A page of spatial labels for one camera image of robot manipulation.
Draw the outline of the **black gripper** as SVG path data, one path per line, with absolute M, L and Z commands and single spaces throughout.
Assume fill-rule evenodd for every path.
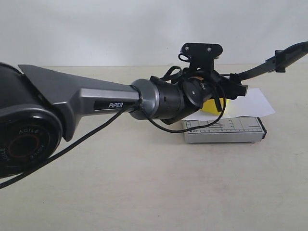
M 214 106 L 218 112 L 216 120 L 219 121 L 225 112 L 227 98 L 244 97 L 248 91 L 248 86 L 242 84 L 237 74 L 229 75 L 226 93 L 223 83 L 220 83 L 221 80 L 224 81 L 225 78 L 217 72 L 214 72 L 214 76 L 211 77 L 202 70 L 190 73 L 187 68 L 181 70 L 180 67 L 171 67 L 166 73 L 166 81 L 171 81 L 180 88 L 184 98 L 184 107 L 173 118 L 167 119 L 166 124 L 173 124 L 200 111 L 204 103 L 211 99 L 214 100 Z

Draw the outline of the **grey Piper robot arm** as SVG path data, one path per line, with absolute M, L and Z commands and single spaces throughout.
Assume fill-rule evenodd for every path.
M 226 78 L 217 72 L 140 78 L 121 84 L 34 65 L 0 65 L 0 176 L 47 164 L 61 140 L 72 140 L 81 119 L 129 113 L 137 120 L 176 123 L 213 99 L 226 108 Z

